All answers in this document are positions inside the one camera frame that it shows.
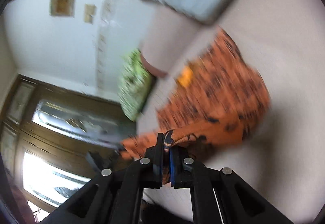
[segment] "metal rivet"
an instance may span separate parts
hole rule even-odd
[[[222,168],[222,172],[224,175],[231,175],[232,174],[232,169],[229,167]]]
[[[102,176],[109,176],[109,175],[111,175],[111,173],[112,173],[112,170],[109,168],[102,170]]]
[[[194,160],[192,158],[185,158],[184,163],[185,164],[192,164],[192,163],[194,163]]]
[[[142,158],[141,160],[140,160],[140,163],[141,164],[148,164],[150,162],[150,159],[149,158]]]

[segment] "beige sofa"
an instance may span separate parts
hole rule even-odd
[[[320,0],[234,0],[214,26],[195,26],[191,41],[172,52],[177,58],[152,48],[152,65],[172,63],[147,101],[138,133],[158,127],[156,108],[166,102],[187,60],[213,40],[216,25],[258,69],[272,108],[251,139],[219,151],[205,165],[231,167],[293,222],[311,221],[325,203],[325,7]],[[148,45],[144,52],[150,53]],[[166,185],[145,190],[144,198],[193,218],[187,189]]]

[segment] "black object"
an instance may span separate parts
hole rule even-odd
[[[144,160],[127,169],[98,175],[59,206],[41,223],[136,224],[144,188],[162,186],[164,135],[147,149]],[[190,188],[194,223],[197,224],[292,224],[230,168],[225,173],[190,160],[185,148],[170,149],[170,172],[174,188]]]

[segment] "orange cloth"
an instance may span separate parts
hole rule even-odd
[[[263,79],[244,63],[237,45],[223,29],[183,73],[186,77],[180,76],[181,85],[157,111],[160,129],[122,141],[124,158],[143,157],[146,148],[156,144],[158,132],[165,133],[165,151],[176,144],[198,141],[211,146],[239,144],[269,107]]]

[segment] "green patterned cushion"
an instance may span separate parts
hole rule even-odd
[[[141,112],[154,80],[154,77],[143,67],[140,55],[140,51],[135,49],[125,59],[119,83],[118,94],[121,107],[132,121],[135,121]]]

